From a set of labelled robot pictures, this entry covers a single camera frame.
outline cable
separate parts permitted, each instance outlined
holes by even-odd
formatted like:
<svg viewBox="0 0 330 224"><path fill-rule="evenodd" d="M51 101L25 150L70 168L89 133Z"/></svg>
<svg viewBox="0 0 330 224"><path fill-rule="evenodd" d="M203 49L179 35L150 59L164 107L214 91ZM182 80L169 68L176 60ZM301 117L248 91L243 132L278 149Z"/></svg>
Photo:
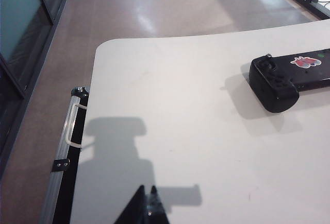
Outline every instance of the cable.
<svg viewBox="0 0 330 224"><path fill-rule="evenodd" d="M324 5L324 7L325 7L325 6L327 6L328 4L330 4L330 1L318 1L318 3L322 3L322 4L325 3L325 5Z"/></svg>

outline white table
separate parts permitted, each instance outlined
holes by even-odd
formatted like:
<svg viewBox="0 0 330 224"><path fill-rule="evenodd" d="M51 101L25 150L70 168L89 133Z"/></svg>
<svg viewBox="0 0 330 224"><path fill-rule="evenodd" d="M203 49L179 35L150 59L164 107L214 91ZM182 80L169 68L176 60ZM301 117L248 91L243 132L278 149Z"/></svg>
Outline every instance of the white table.
<svg viewBox="0 0 330 224"><path fill-rule="evenodd" d="M100 45L71 223L113 223L141 184L170 223L329 223L330 91L271 114L245 79L329 38L330 20Z"/></svg>

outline black plastic part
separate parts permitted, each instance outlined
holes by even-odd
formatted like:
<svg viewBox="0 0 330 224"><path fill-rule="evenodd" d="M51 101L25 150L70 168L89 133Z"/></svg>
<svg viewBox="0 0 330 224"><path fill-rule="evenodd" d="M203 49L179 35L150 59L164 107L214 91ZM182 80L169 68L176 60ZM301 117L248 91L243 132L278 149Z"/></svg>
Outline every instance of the black plastic part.
<svg viewBox="0 0 330 224"><path fill-rule="evenodd" d="M87 106L88 92L85 88L74 88L71 93L79 94L80 104ZM76 121L72 131L71 140L74 143L81 144L83 130L85 125L86 110L78 108ZM67 158L70 159L70 168L63 173L60 191L57 198L56 208L54 212L53 224L67 224L70 223L74 186L76 182L78 160L80 155L80 148L70 147Z"/></svg>
<svg viewBox="0 0 330 224"><path fill-rule="evenodd" d="M145 195L141 185L114 224L170 224L155 186Z"/></svg>
<svg viewBox="0 0 330 224"><path fill-rule="evenodd" d="M54 160L52 171L67 171L69 166L69 159Z"/></svg>
<svg viewBox="0 0 330 224"><path fill-rule="evenodd" d="M299 67L292 63L298 57L310 57L322 63ZM330 86L330 49L256 58L250 66L249 83L266 110L273 113L288 110L297 102L299 92Z"/></svg>

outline tiled floor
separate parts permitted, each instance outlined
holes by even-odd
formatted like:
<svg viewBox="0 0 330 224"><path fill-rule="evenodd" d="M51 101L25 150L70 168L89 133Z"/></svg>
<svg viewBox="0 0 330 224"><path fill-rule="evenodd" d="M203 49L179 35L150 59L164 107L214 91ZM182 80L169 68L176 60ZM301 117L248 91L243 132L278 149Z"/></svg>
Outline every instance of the tiled floor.
<svg viewBox="0 0 330 224"><path fill-rule="evenodd" d="M90 84L94 52L102 42L312 20L290 0L68 0L3 177L2 223L38 222L70 91Z"/></svg>

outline glass door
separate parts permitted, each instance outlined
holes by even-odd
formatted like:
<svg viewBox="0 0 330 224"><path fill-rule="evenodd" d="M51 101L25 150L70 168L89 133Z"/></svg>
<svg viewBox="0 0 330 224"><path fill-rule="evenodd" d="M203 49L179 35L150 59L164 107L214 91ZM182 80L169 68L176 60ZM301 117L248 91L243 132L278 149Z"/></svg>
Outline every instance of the glass door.
<svg viewBox="0 0 330 224"><path fill-rule="evenodd" d="M0 0L0 178L65 0Z"/></svg>

